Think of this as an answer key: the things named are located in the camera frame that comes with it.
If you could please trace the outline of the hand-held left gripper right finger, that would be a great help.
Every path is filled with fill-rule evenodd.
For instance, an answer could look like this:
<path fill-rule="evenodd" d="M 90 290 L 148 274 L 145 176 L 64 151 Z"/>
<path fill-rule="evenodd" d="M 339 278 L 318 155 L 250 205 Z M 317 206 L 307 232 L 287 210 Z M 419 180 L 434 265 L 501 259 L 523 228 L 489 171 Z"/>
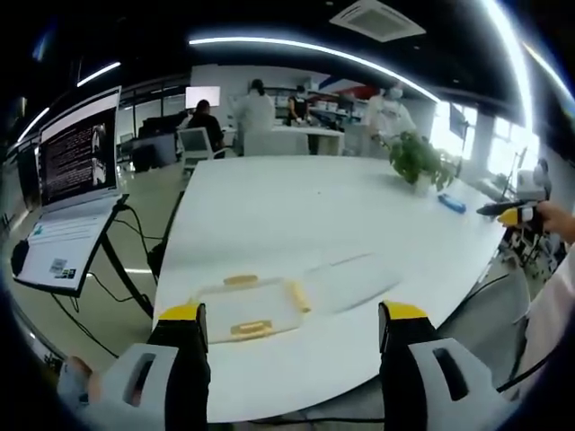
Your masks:
<path fill-rule="evenodd" d="M 387 425 L 498 425 L 512 403 L 491 370 L 452 338 L 441 338 L 415 305 L 378 305 L 381 383 Z"/>

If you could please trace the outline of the person's right hand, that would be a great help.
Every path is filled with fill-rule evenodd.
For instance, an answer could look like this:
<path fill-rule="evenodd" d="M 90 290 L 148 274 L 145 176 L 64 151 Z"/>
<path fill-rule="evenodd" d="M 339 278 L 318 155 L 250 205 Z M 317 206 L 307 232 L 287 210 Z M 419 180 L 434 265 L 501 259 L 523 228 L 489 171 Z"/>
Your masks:
<path fill-rule="evenodd" d="M 543 218 L 544 230 L 548 233 L 556 233 L 569 245 L 575 242 L 574 215 L 549 201 L 540 202 L 537 211 Z"/>

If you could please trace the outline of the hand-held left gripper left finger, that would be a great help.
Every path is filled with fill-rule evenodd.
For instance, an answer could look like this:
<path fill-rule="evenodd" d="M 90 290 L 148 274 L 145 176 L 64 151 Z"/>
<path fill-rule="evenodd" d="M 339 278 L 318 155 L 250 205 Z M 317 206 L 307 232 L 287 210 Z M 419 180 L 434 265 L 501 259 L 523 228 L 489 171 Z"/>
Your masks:
<path fill-rule="evenodd" d="M 206 305 L 172 307 L 101 375 L 92 423 L 206 425 L 210 377 Z"/>

